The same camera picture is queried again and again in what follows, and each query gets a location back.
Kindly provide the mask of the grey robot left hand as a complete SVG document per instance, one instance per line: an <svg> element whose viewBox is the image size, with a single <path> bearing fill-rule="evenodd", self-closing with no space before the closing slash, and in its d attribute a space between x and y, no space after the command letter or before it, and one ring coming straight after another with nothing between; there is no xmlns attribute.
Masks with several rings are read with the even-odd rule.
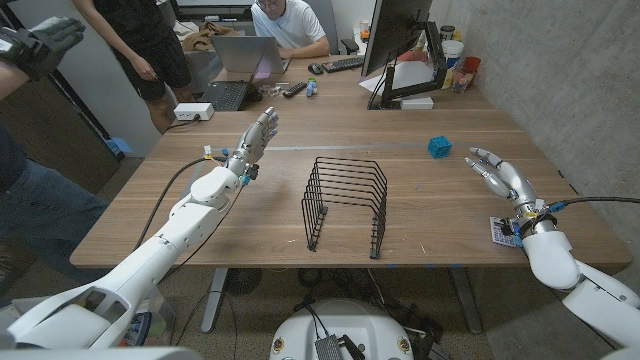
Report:
<svg viewBox="0 0 640 360"><path fill-rule="evenodd" d="M269 141L277 134L279 116L273 107L266 109L240 137L225 167L238 176L255 180L258 175L258 160Z"/></svg>

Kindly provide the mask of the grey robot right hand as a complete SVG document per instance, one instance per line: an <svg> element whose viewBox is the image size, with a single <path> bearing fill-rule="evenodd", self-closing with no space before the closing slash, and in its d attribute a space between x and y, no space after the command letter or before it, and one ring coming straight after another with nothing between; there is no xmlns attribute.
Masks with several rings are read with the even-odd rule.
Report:
<svg viewBox="0 0 640 360"><path fill-rule="evenodd" d="M517 167L482 148L470 147L469 152L476 157L476 160L465 159L470 168L494 194L511 202L523 238L557 230L553 217L544 215L543 210L536 207L537 193Z"/></svg>

